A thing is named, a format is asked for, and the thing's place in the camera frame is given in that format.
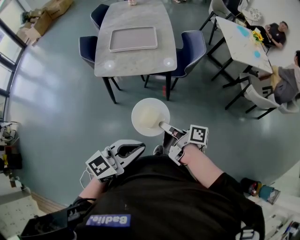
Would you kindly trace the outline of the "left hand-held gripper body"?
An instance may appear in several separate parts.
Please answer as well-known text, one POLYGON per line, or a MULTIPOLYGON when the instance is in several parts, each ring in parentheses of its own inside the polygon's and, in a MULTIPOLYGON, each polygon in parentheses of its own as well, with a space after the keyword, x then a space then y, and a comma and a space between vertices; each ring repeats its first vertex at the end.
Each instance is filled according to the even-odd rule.
POLYGON ((89 171, 100 182, 111 181, 124 173, 119 159, 110 147, 97 151, 85 162, 89 171))

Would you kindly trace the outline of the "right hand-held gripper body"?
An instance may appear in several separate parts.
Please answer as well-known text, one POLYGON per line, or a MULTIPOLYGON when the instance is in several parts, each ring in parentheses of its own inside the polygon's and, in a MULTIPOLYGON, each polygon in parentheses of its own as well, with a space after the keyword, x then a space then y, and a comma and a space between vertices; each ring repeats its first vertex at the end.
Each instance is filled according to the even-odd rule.
POLYGON ((207 127, 190 125, 188 131, 180 131, 170 126, 168 134, 175 139, 175 142, 170 146, 168 156, 177 165, 181 165, 181 159, 184 156, 183 149, 187 145, 196 145, 202 153, 207 149, 209 138, 209 129, 207 127))

